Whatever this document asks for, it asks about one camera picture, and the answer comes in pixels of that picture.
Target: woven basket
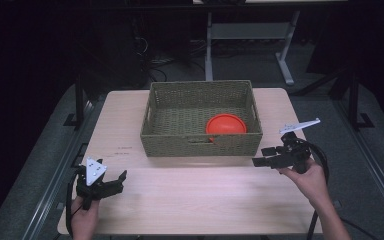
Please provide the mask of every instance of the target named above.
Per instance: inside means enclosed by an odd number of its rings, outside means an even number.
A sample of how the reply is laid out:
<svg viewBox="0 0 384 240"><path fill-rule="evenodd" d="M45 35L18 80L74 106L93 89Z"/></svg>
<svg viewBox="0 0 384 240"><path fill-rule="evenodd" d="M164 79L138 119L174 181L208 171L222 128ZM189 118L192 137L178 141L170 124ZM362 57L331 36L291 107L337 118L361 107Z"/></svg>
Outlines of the woven basket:
<svg viewBox="0 0 384 240"><path fill-rule="evenodd" d="M206 134L220 113L241 118L247 133ZM152 83L140 137L148 157L254 156L262 135L250 81L206 81Z"/></svg>

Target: red bowl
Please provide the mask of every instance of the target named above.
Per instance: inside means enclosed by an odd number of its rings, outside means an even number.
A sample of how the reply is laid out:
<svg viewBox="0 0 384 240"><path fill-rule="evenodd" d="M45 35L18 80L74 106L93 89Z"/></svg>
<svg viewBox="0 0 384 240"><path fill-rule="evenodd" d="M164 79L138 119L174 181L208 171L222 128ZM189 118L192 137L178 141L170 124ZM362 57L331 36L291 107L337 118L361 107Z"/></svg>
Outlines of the red bowl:
<svg viewBox="0 0 384 240"><path fill-rule="evenodd" d="M212 117L207 122L207 134L235 134L246 133L246 125L236 115L222 113Z"/></svg>

